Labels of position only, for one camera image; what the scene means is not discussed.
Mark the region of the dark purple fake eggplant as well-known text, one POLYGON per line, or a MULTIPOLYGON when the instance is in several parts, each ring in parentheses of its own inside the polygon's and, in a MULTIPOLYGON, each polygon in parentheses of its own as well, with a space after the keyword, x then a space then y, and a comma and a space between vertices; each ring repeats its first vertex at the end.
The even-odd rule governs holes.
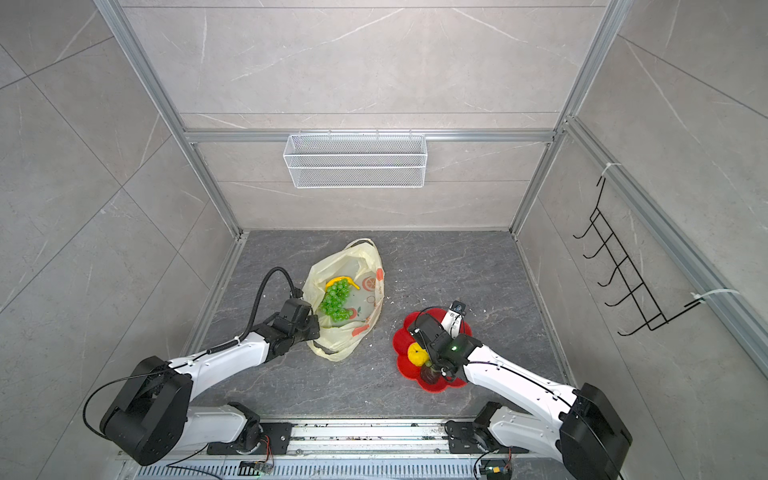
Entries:
POLYGON ((437 385, 442 379, 439 369, 424 364, 420 369, 420 381, 425 385, 437 385))

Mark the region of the yellow fake fruit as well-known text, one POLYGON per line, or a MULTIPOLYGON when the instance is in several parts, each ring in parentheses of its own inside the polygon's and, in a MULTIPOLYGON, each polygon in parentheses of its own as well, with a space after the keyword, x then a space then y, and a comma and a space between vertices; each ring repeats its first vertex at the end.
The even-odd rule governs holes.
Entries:
POLYGON ((406 356, 408 361, 416 367, 422 367, 430 360, 427 351, 416 342, 409 345, 406 356))

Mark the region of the red flower-shaped plate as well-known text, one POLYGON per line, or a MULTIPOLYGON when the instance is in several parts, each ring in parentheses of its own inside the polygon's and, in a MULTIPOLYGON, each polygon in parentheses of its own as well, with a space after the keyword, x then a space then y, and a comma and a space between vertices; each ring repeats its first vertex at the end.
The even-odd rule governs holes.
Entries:
MULTIPOLYGON (((466 382, 459 378, 442 377, 441 381, 437 385, 430 386, 423 384, 420 381, 421 367, 412 365, 406 356, 409 345, 416 342, 416 340, 411 336, 411 333, 408 331, 408 327, 416 320, 420 314, 430 315, 441 323, 441 320, 443 319, 448 308, 445 309, 438 306, 432 306, 419 312, 414 311, 410 313, 406 316, 402 327, 396 331, 392 339, 392 346, 394 351, 397 353, 397 368, 400 374, 409 380, 416 381, 423 390, 429 393, 439 393, 448 388, 462 388, 466 385, 466 382)), ((465 333, 467 335, 472 334, 471 327, 466 323, 465 320, 462 324, 460 333, 465 333)))

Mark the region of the cream printed plastic bag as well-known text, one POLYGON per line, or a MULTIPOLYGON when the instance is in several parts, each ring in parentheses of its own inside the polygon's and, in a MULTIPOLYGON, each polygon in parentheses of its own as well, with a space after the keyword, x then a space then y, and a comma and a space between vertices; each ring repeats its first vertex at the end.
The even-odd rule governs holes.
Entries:
POLYGON ((320 336, 308 342, 314 354, 332 362, 346 359, 376 325, 384 300, 384 270, 378 249, 369 238, 359 238, 341 251, 313 265, 304 282, 304 299, 318 315, 320 336), (360 287, 346 302, 348 321, 332 323, 320 304, 325 284, 338 276, 349 276, 360 287))

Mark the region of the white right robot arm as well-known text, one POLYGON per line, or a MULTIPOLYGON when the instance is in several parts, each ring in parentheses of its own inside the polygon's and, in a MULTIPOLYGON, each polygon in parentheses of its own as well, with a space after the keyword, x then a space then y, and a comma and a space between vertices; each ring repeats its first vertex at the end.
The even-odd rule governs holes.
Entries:
POLYGON ((576 479, 620 479, 632 436, 597 387, 557 384, 507 361, 479 340, 450 336, 423 312, 405 322, 426 351, 428 370, 448 385, 473 384, 511 401, 522 412, 488 403, 472 424, 470 440, 486 453, 524 449, 561 462, 576 479))

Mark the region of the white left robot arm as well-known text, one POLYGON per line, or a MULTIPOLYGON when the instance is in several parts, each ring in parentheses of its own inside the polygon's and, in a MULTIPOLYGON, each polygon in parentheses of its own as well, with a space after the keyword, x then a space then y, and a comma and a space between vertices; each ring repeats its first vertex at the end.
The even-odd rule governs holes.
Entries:
POLYGON ((169 361, 147 357, 121 380, 122 388, 96 431, 142 466, 192 447, 249 454, 266 443, 258 414, 239 402, 194 407, 192 401, 237 373, 318 339, 319 334, 312 306, 290 298, 244 337, 169 361))

